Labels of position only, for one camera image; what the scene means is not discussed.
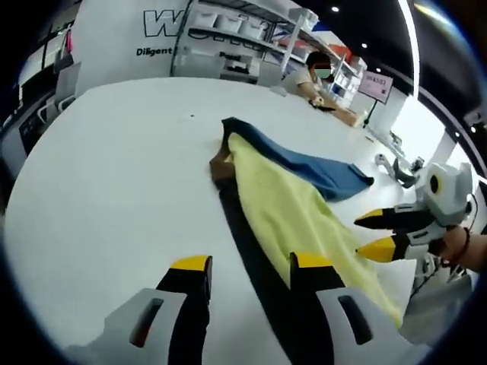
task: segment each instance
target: blue towel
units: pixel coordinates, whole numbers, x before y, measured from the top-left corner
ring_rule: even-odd
[[[374,183],[374,178],[364,175],[353,164],[290,151],[237,118],[222,122],[226,136],[232,132],[239,134],[261,155],[313,184],[329,202],[350,198]]]

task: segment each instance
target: yellow towel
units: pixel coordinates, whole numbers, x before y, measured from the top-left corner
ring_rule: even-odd
[[[361,246],[333,215],[308,181],[263,157],[236,133],[228,140],[243,212],[269,261],[290,285],[291,252],[326,256],[347,287],[358,287],[399,328],[403,318],[384,293],[371,264],[355,250]]]

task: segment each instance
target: face mask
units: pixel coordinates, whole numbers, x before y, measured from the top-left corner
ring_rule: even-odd
[[[328,78],[332,74],[332,70],[322,68],[320,70],[314,70],[318,78]]]

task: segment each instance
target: white table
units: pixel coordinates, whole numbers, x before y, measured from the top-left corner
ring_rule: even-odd
[[[103,320],[178,258],[214,257],[208,364],[284,364],[248,280],[208,162],[236,116],[287,148],[353,162],[376,178],[333,205],[345,224],[414,199],[374,165],[386,148],[302,99],[208,79],[127,81],[88,91],[46,131],[8,206],[5,247],[21,293],[54,342],[87,344]],[[364,243],[383,232],[354,227]],[[397,287],[390,269],[385,271]]]

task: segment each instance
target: human hand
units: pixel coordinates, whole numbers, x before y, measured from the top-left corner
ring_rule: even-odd
[[[460,227],[456,226],[454,229],[447,231],[443,235],[444,248],[440,252],[440,257],[444,260],[451,261],[466,243],[466,232]]]

